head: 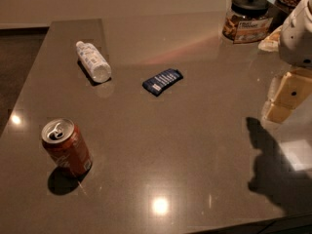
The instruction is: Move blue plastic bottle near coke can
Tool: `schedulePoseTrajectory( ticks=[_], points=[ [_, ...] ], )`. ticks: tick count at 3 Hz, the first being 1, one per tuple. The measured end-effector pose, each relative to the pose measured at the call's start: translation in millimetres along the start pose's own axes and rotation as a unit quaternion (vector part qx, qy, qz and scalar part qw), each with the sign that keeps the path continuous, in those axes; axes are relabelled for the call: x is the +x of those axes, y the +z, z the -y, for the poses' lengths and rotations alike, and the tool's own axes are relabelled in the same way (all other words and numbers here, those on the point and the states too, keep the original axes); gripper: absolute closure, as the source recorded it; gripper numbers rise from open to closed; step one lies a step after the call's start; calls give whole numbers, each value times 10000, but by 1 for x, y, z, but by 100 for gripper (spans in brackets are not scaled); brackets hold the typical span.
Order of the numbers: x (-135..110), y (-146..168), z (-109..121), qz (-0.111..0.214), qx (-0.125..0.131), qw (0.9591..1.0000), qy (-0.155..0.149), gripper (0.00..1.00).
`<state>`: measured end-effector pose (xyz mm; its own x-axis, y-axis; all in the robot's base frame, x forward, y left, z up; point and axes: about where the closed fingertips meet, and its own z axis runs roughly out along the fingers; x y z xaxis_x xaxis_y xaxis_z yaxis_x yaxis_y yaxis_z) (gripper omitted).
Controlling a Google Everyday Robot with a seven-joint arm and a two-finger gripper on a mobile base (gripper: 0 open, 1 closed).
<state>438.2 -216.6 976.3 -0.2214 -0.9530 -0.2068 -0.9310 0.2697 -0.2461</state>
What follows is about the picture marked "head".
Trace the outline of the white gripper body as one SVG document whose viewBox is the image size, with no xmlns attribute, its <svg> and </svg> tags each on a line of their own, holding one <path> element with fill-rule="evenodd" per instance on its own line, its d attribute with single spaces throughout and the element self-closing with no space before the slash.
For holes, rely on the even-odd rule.
<svg viewBox="0 0 312 234">
<path fill-rule="evenodd" d="M 293 66 L 312 67 L 312 0 L 301 0 L 285 19 L 279 54 Z"/>
</svg>

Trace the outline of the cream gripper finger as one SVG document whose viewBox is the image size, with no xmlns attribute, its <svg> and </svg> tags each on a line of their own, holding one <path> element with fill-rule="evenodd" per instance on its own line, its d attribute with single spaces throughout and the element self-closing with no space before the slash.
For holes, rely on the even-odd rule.
<svg viewBox="0 0 312 234">
<path fill-rule="evenodd" d="M 276 99 L 267 99 L 263 106 L 263 118 L 277 124 L 283 123 L 312 94 L 311 69 L 297 67 L 281 77 Z"/>
<path fill-rule="evenodd" d="M 269 101 L 274 101 L 276 99 L 276 96 L 278 94 L 279 91 L 279 87 L 281 85 L 281 81 L 282 81 L 282 77 L 281 76 L 274 76 L 269 90 L 268 90 L 268 94 L 267 94 L 267 98 Z"/>
</svg>

